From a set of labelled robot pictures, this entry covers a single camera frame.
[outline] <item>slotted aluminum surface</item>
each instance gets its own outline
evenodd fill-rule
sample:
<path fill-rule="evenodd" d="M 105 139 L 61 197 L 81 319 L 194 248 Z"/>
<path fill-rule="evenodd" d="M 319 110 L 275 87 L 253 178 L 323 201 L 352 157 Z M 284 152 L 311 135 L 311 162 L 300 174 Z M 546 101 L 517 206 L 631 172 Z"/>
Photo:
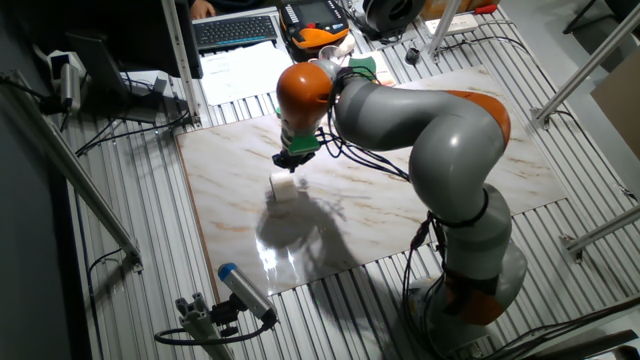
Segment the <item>slotted aluminum surface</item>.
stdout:
<path fill-rule="evenodd" d="M 479 22 L 497 19 L 507 17 L 499 10 L 479 17 Z M 412 41 L 428 41 L 425 33 L 417 31 L 418 24 L 416 21 L 405 34 L 404 42 L 382 50 L 398 83 L 483 64 L 504 87 L 523 120 L 529 119 L 532 107 L 542 107 L 556 89 L 533 58 L 500 40 L 462 45 L 443 53 L 438 64 L 423 54 L 417 66 L 407 66 L 403 58 Z M 358 33 L 355 35 L 359 53 L 380 47 L 368 43 Z M 503 22 L 447 37 L 443 46 L 486 36 L 522 42 L 515 26 Z M 282 41 L 277 45 L 281 49 L 284 46 Z M 178 82 L 172 82 L 172 89 L 178 95 L 182 93 Z M 202 105 L 202 89 L 196 90 L 203 114 L 202 128 L 272 114 L 278 106 L 275 94 L 271 93 L 206 107 Z M 566 105 L 561 110 L 571 112 Z M 167 116 L 159 121 L 166 123 Z M 105 120 L 84 119 L 71 124 L 65 134 L 72 149 L 77 149 L 106 124 Z M 480 342 L 485 353 L 533 327 L 573 319 L 639 293 L 637 224 L 589 246 L 581 265 L 573 263 L 558 241 L 563 233 L 582 235 L 632 207 L 632 201 L 614 186 L 616 181 L 608 171 L 608 162 L 592 147 L 591 137 L 565 115 L 554 115 L 548 132 L 528 122 L 525 125 L 569 198 L 513 218 L 512 239 L 526 254 L 529 273 L 515 303 L 490 325 L 494 335 Z M 109 131 L 117 135 L 149 126 L 115 121 Z M 188 126 L 176 132 L 193 130 Z M 94 269 L 91 280 L 97 326 L 91 312 L 87 278 L 83 276 L 94 357 L 101 357 L 97 328 L 104 358 L 206 359 L 199 347 L 170 347 L 153 340 L 155 332 L 179 327 L 175 299 L 190 300 L 192 293 L 202 292 L 210 304 L 214 301 L 208 260 L 174 137 L 165 130 L 123 137 L 93 149 L 82 161 L 135 236 L 144 263 L 141 274 L 132 273 L 119 267 L 122 257 L 115 255 L 111 257 L 114 260 Z M 117 245 L 82 201 L 79 207 L 75 206 L 71 194 L 79 261 L 84 269 L 94 259 L 117 249 Z M 419 358 L 419 346 L 410 340 L 410 334 L 398 321 L 400 278 L 405 263 L 406 254 L 398 254 L 272 296 L 280 324 L 275 331 L 232 345 L 236 357 Z M 438 256 L 423 247 L 414 262 L 415 276 L 438 274 L 439 264 Z M 245 314 L 238 326 L 246 334 L 255 331 L 259 324 Z"/>

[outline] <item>white marble tabletop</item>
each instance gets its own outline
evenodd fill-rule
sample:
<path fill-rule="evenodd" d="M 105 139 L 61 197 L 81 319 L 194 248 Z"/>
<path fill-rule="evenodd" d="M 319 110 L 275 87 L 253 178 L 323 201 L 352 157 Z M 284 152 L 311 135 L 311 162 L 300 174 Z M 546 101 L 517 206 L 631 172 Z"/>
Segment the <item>white marble tabletop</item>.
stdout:
<path fill-rule="evenodd" d="M 403 88 L 467 90 L 509 108 L 483 67 L 405 84 Z M 507 150 L 487 182 L 513 214 L 565 197 L 542 154 L 513 117 Z M 298 199 L 270 199 L 269 175 L 280 171 L 280 124 L 266 116 L 178 136 L 198 221 L 214 273 L 235 262 L 268 294 L 288 290 L 408 248 L 427 208 L 410 184 L 321 149 L 296 171 Z M 383 153 L 407 168 L 410 149 Z M 218 292 L 230 295 L 223 285 Z"/>

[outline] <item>paper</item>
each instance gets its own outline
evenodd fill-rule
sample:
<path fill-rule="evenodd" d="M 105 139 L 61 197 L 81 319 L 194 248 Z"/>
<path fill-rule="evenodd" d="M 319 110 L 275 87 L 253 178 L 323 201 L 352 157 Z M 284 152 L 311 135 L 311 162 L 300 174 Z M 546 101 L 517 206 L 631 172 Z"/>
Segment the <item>paper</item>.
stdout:
<path fill-rule="evenodd" d="M 201 59 L 202 86 L 208 105 L 220 105 L 276 90 L 291 66 L 288 54 L 270 41 Z"/>

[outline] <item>person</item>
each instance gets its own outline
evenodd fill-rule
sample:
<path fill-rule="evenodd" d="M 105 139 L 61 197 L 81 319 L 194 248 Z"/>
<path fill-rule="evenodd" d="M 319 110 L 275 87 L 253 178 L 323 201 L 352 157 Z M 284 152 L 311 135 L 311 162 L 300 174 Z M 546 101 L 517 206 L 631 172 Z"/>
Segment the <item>person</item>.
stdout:
<path fill-rule="evenodd" d="M 216 9 L 223 13 L 257 9 L 264 5 L 265 0 L 190 0 L 190 3 L 191 19 L 200 20 L 216 16 Z"/>
<path fill-rule="evenodd" d="M 207 0 L 195 0 L 191 4 L 192 20 L 200 20 L 210 16 L 216 16 L 216 9 Z"/>

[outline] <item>robotic arm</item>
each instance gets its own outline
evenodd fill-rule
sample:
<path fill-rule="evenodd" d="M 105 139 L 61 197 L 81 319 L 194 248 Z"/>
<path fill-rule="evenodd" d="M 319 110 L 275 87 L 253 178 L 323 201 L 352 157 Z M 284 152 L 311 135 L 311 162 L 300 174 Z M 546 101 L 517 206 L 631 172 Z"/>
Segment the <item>robotic arm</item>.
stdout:
<path fill-rule="evenodd" d="M 283 73 L 277 89 L 283 150 L 274 160 L 293 172 L 313 157 L 317 148 L 292 153 L 289 147 L 315 133 L 333 92 L 340 95 L 335 125 L 341 137 L 374 151 L 412 146 L 411 184 L 447 239 L 445 286 L 433 294 L 429 314 L 418 316 L 457 333 L 491 323 L 515 299 L 527 267 L 509 242 L 505 199 L 484 183 L 509 141 L 505 107 L 484 94 L 394 89 L 364 77 L 334 84 L 343 71 L 320 60 Z"/>

